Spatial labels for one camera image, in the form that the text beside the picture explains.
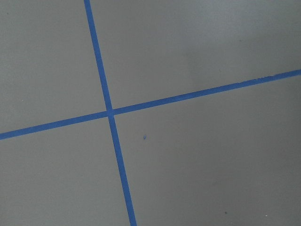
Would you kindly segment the blue tape line left lengthwise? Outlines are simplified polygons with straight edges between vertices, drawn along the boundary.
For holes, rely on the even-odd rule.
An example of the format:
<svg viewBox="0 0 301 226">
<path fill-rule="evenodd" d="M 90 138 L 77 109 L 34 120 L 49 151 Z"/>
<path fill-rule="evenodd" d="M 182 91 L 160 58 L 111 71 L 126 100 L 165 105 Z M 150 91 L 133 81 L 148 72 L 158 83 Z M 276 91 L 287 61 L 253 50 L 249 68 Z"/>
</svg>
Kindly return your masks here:
<svg viewBox="0 0 301 226">
<path fill-rule="evenodd" d="M 129 223 L 131 226 L 135 226 L 135 225 L 137 225 L 137 221 L 135 218 L 135 211 L 134 211 L 130 188 L 129 188 L 129 184 L 128 184 L 128 180 L 127 180 L 127 173 L 126 173 L 126 169 L 125 169 L 125 165 L 124 165 L 124 159 L 123 159 L 122 150 L 121 150 L 121 146 L 120 146 L 116 121 L 115 121 L 115 117 L 114 117 L 114 113 L 113 113 L 111 97 L 110 97 L 109 87 L 107 84 L 106 74 L 105 74 L 105 70 L 104 70 L 101 49 L 100 49 L 100 45 L 99 45 L 99 41 L 98 41 L 98 37 L 97 37 L 92 7 L 91 7 L 91 3 L 89 0 L 85 0 L 84 5 L 85 5 L 85 10 L 86 10 L 92 45 L 93 45 L 93 49 L 94 49 L 94 53 L 95 53 L 95 60 L 96 60 L 97 69 L 98 69 L 98 73 L 99 73 L 100 83 L 101 83 L 101 87 L 102 87 L 102 92 L 103 92 L 103 97 L 104 97 L 104 102 L 105 102 L 105 107 L 106 107 L 106 112 L 107 112 L 107 118 L 109 121 L 111 137 L 112 137 L 116 161 L 117 161 L 117 165 L 118 165 L 123 195 L 124 195 L 125 204 L 126 204 L 126 208 L 127 208 Z"/>
</svg>

